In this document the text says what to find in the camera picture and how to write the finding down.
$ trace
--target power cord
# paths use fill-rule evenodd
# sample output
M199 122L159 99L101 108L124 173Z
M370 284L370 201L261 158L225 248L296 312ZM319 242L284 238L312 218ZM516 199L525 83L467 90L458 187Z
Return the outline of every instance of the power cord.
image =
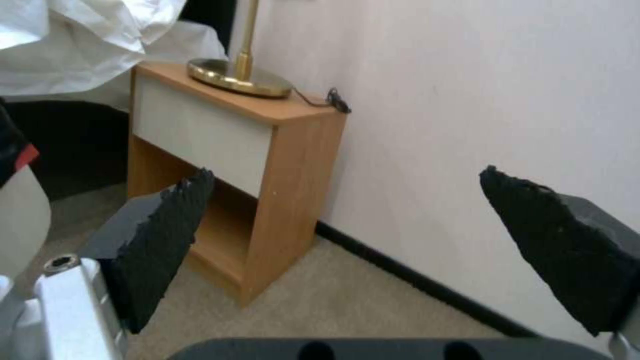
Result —
M300 90L298 90L297 88L293 88L293 90L307 104L309 104L309 106L313 106L315 108L334 107L334 108L336 108L336 110L338 110L341 113L345 113L345 114L350 114L351 113L351 108L349 107L349 104L347 104L347 102L345 100L342 100L342 97L340 96L340 93L338 93L338 89L336 89L336 88L331 88L331 90L329 90L329 94L326 95L325 102L322 102L322 103L313 102L313 101L309 100L309 98L306 97L303 93L301 93Z

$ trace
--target wooden nightstand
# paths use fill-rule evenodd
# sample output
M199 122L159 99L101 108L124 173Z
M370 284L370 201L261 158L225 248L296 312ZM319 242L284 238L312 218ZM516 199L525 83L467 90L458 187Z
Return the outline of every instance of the wooden nightstand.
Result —
M184 65L142 63L128 196L212 170L216 189L187 261L246 305L310 248L345 122L297 97L236 95L192 80Z

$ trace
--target beige carpet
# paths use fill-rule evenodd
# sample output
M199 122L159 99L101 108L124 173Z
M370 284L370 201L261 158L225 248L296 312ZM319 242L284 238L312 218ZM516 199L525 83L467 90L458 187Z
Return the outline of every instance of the beige carpet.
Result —
M18 279L26 291L46 259L78 249L124 202L112 186L52 205L49 239ZM502 335L409 284L319 239L251 306L183 266L147 328L129 338L128 359L163 359L211 338L496 338Z

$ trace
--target nightstand drawer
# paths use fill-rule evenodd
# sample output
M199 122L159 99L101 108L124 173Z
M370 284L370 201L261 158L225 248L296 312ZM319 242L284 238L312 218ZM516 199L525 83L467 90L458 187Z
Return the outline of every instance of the nightstand drawer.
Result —
M255 197L260 195L273 128L181 92L136 77L133 133Z

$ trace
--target screw hole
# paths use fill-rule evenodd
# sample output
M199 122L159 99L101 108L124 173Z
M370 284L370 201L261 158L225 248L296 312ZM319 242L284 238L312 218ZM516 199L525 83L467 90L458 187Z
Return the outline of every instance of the screw hole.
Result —
M71 259L71 257L70 257L70 256L62 256L62 257L60 257L60 258L58 258L58 259L55 259L55 260L51 263L51 265L53 265L53 267L58 268L58 267L61 267L61 266L63 266L63 265L69 264L69 263L71 262L71 260L72 260L72 259Z
M329 345L314 341L300 350L298 360L335 360L335 355Z
M444 359L445 360L483 360L483 357L480 355L478 350L476 350L473 346L463 343L460 341L456 341L454 343L449 343L444 348Z

